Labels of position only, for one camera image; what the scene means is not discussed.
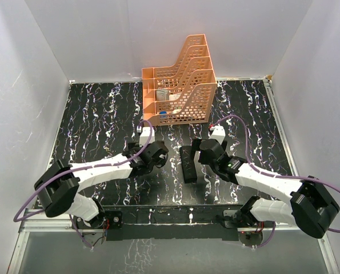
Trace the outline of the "black sunglasses case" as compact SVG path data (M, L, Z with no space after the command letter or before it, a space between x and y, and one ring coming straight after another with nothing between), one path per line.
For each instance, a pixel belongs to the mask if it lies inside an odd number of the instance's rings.
M181 167L185 184L197 182L197 171L194 163L195 152L191 146L182 146L179 149Z

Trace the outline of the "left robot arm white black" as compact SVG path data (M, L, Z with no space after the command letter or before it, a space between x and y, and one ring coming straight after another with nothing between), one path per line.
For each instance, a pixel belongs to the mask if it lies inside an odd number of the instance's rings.
M38 194L45 215L71 214L89 227L99 228L105 221L103 207L98 199L85 197L80 192L103 182L147 175L154 167L166 164L168 153L163 141L154 141L147 147L134 145L116 156L94 162L69 164L66 160L57 160L35 183L34 189L64 173Z

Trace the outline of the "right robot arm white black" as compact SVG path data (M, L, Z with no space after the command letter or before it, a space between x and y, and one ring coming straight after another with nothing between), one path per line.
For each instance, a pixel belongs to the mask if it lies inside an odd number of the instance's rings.
M254 170L246 159L229 156L215 139L194 139L192 151L198 151L200 164L209 166L222 180L249 187L273 197L273 200L252 196L226 220L239 226L253 227L273 221L296 225L305 234L321 239L337 216L340 207L322 184L306 179L280 178Z

